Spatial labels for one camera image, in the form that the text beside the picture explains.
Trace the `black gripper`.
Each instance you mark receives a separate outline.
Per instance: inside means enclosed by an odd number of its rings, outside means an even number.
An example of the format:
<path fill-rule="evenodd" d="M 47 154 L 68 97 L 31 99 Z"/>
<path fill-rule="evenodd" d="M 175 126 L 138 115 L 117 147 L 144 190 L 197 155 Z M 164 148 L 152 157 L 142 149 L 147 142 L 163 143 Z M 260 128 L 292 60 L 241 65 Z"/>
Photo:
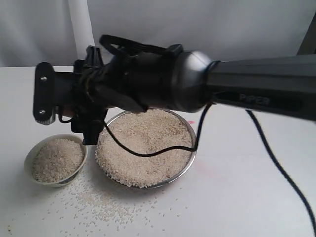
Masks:
<path fill-rule="evenodd" d="M 71 131 L 84 146 L 97 145 L 108 108 L 140 113 L 148 108 L 177 110 L 172 81 L 176 57 L 171 53 L 114 56 L 108 64 L 76 60 L 73 71 L 58 73 L 55 103 L 72 108 Z"/>

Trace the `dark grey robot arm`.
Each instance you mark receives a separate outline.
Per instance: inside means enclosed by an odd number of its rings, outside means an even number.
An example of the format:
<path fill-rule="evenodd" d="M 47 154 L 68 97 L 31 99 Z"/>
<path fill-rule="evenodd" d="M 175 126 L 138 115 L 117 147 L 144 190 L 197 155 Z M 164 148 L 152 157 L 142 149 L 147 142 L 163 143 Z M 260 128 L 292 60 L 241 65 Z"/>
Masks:
<path fill-rule="evenodd" d="M 47 62 L 35 69 L 35 120 L 49 125 L 58 109 L 73 108 L 72 130 L 87 145 L 96 144 L 109 108 L 194 113 L 210 104 L 315 121 L 316 57 L 219 62 L 199 51 L 140 52 L 116 55 L 106 65 L 78 60 L 72 72 Z"/>

